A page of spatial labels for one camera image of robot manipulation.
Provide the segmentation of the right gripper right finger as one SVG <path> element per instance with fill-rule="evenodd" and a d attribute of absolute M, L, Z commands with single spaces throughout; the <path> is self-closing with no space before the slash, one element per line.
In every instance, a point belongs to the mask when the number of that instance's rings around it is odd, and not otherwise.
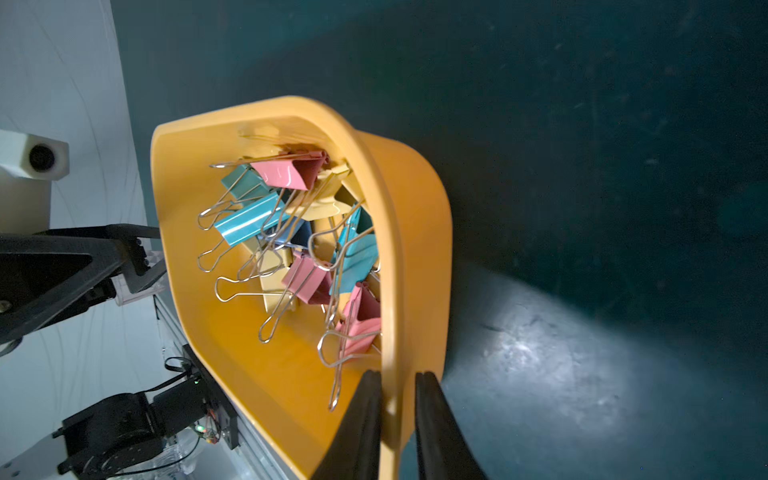
<path fill-rule="evenodd" d="M 420 479 L 487 479 L 433 372 L 415 376 L 415 431 Z"/>

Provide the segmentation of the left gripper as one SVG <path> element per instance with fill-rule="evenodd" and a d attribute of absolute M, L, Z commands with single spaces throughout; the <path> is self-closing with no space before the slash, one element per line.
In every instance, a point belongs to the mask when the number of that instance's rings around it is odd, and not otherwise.
<path fill-rule="evenodd" d="M 143 239 L 160 229 L 134 224 L 1 236 L 1 343 L 18 345 L 49 325 L 107 300 L 133 300 L 166 273 Z"/>

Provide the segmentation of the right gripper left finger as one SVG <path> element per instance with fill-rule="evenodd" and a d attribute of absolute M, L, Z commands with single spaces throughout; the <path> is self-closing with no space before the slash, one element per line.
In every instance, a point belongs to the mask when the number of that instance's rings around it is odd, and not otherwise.
<path fill-rule="evenodd" d="M 380 465 L 382 380 L 366 371 L 311 479 L 377 479 Z"/>

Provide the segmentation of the yellow plastic storage box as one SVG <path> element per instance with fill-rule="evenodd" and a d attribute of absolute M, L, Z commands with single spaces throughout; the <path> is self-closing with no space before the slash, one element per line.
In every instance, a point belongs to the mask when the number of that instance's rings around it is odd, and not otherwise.
<path fill-rule="evenodd" d="M 347 162 L 358 179 L 381 254 L 380 354 L 342 370 L 328 409 L 333 372 L 319 358 L 320 310 L 300 306 L 259 342 L 266 311 L 254 297 L 224 302 L 197 263 L 219 237 L 197 223 L 223 193 L 217 162 L 318 147 Z M 353 128 L 328 106 L 286 96 L 158 126 L 151 176 L 169 282 L 180 323 L 197 357 L 293 472 L 309 477 L 335 436 L 364 371 L 383 381 L 380 471 L 399 473 L 414 429 L 419 372 L 441 375 L 449 326 L 453 225 L 432 165 L 406 144 Z"/>

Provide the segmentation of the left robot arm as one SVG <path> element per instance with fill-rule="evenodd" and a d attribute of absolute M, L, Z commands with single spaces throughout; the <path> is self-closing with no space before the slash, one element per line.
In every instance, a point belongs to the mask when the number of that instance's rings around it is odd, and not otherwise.
<path fill-rule="evenodd" d="M 145 294 L 166 274 L 143 240 L 156 227 L 112 224 L 1 236 L 1 353 L 25 336 L 111 299 Z M 129 479 L 162 473 L 198 446 L 155 466 L 183 431 L 197 444 L 241 444 L 238 415 L 223 389 L 183 346 L 165 364 L 173 376 L 155 387 L 109 396 L 64 419 L 57 429 L 1 465 L 4 479 Z"/>

